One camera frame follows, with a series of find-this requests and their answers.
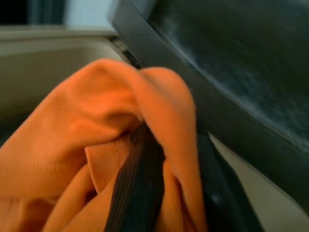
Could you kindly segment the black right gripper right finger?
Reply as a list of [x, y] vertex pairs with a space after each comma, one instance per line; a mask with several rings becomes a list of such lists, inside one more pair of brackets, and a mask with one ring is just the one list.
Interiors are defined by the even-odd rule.
[[197, 135], [203, 197], [210, 232], [263, 232], [244, 189], [210, 137]]

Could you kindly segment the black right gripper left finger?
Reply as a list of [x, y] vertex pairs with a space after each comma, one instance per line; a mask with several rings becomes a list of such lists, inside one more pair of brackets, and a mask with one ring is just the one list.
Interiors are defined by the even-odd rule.
[[130, 137], [130, 153], [112, 194], [104, 232], [154, 232], [164, 195], [163, 148], [146, 124]]

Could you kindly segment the orange cloth garment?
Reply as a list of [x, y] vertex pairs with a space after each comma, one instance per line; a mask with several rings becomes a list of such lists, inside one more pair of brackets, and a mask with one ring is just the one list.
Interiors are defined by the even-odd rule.
[[58, 85], [0, 147], [0, 232], [103, 232], [140, 123], [166, 157], [155, 232], [207, 232], [188, 87], [169, 69], [108, 59]]

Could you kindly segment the dark washing machine door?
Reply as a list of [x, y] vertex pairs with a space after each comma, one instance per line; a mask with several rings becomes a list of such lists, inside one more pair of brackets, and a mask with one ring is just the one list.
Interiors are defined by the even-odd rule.
[[309, 215], [309, 0], [119, 0], [112, 24], [185, 80], [200, 131]]

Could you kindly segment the white washing machine body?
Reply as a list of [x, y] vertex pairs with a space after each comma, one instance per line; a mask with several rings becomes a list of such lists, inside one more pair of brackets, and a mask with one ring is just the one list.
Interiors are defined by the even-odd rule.
[[0, 120], [32, 111], [62, 80], [88, 63], [128, 62], [107, 28], [0, 26]]

